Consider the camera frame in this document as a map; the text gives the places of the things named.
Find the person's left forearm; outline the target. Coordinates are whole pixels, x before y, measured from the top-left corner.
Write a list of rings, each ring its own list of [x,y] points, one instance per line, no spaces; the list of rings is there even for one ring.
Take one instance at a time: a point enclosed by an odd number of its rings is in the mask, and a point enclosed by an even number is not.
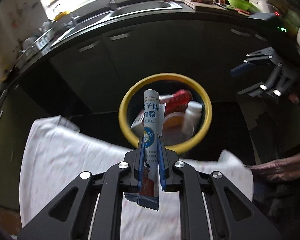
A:
[[[268,163],[247,166],[257,177],[268,181],[291,181],[300,178],[300,153]]]

